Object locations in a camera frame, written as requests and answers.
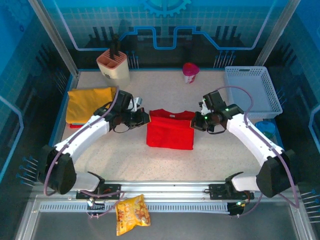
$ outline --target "yellow cloth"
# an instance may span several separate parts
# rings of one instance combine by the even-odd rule
[[[116,90],[115,87],[108,87],[68,91],[65,121],[68,124],[85,124],[95,110],[114,99]]]

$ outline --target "pink container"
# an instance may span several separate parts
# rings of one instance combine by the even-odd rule
[[[194,63],[191,63],[191,62],[185,63],[182,68],[182,72],[184,75],[184,82],[186,84],[193,83],[199,71],[200,71],[199,67]]]

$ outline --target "speckled tabletop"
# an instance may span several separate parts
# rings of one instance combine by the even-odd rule
[[[223,71],[201,71],[191,84],[184,83],[180,71],[136,71],[130,77],[130,85],[123,90],[141,97],[147,113],[200,111],[202,96],[224,85]],[[82,72],[77,88],[106,87],[104,78],[99,71]],[[227,100],[226,91],[220,93]],[[75,131],[66,127],[62,139]],[[213,136],[195,130],[193,150],[149,147],[146,134],[146,126],[122,134],[109,132],[82,154],[75,169],[116,181],[216,181],[260,169],[251,152],[227,131]]]

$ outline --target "yellow chip bag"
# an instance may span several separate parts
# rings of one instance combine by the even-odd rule
[[[132,230],[136,225],[150,226],[150,215],[143,194],[119,202],[115,212],[117,236]]]

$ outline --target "white basket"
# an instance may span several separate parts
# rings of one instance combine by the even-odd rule
[[[246,89],[253,97],[253,107],[248,113],[252,119],[273,119],[283,112],[274,85],[264,66],[227,66],[224,83]],[[237,104],[246,111],[250,104],[248,95],[236,88],[226,88],[228,103]]]

